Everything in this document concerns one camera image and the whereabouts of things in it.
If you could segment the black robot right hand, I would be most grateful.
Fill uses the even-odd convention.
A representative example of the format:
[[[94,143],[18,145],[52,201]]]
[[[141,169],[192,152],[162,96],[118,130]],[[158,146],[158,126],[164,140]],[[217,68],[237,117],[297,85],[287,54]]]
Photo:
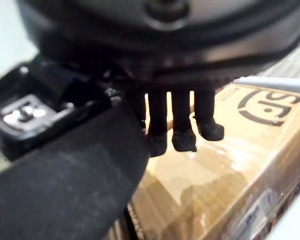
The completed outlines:
[[[300,0],[19,0],[38,54],[0,76],[0,240],[100,240],[150,157],[219,141],[216,89],[300,44]]]

